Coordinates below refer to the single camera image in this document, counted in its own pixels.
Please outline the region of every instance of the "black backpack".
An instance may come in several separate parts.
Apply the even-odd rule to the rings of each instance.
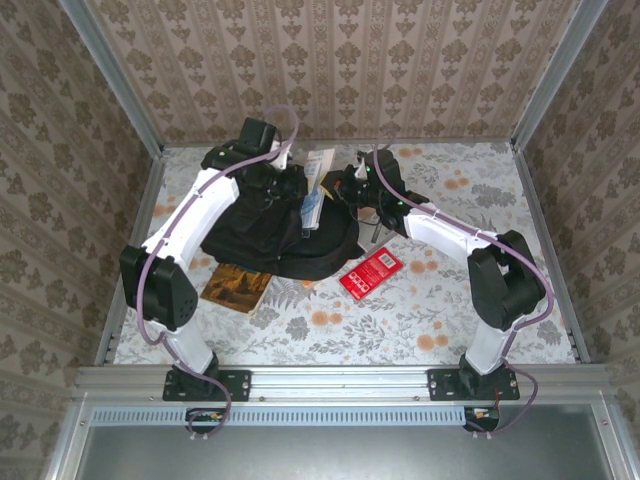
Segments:
[[[358,246],[358,222],[346,205],[325,198],[320,227],[305,236],[302,202],[240,188],[238,199],[203,240],[202,250],[219,263],[312,281],[333,275],[364,253]]]

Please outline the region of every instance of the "black mounting bracket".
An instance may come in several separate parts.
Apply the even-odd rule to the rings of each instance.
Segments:
[[[427,370],[427,385],[432,402],[453,400],[494,401],[519,400],[520,389],[516,374],[504,365],[488,375],[479,376],[473,392],[465,386],[460,368],[434,368]]]
[[[214,361],[203,374],[222,383],[229,390],[232,401],[249,401],[251,370],[219,370],[214,355]],[[174,365],[165,377],[162,399],[165,402],[224,402],[225,396],[211,382],[193,377]]]

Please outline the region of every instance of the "floral tablecloth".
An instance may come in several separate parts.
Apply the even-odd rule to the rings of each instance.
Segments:
[[[355,161],[369,145],[331,145],[335,167]],[[322,144],[317,148],[328,148]],[[304,160],[313,144],[298,146]],[[164,185],[150,234],[175,210],[209,148],[168,149]],[[483,229],[515,229],[527,239],[545,269],[522,184],[506,143],[398,144],[392,147],[407,187],[429,197],[443,211]],[[429,245],[396,236],[387,248],[404,268],[361,301],[336,276],[312,288],[274,278],[264,302],[247,316],[200,299],[194,316],[207,343],[227,365],[418,365],[453,364],[479,321],[469,293],[466,265]],[[199,251],[189,278],[201,292],[216,263]],[[523,330],[511,350],[516,363],[572,363],[569,339],[556,307],[546,321]],[[129,310],[115,363],[170,363],[161,346],[147,346]]]

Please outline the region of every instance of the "paper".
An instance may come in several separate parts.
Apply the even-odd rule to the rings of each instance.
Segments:
[[[334,148],[309,152],[304,166],[304,174],[309,182],[309,194],[305,197],[300,209],[303,230],[316,230],[320,226],[320,213],[325,195],[324,190],[320,188],[320,181],[331,170],[334,155]]]

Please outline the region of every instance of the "red card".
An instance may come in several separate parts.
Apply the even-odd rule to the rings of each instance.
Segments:
[[[381,248],[356,268],[340,278],[340,283],[360,300],[402,268],[402,262],[386,248]]]

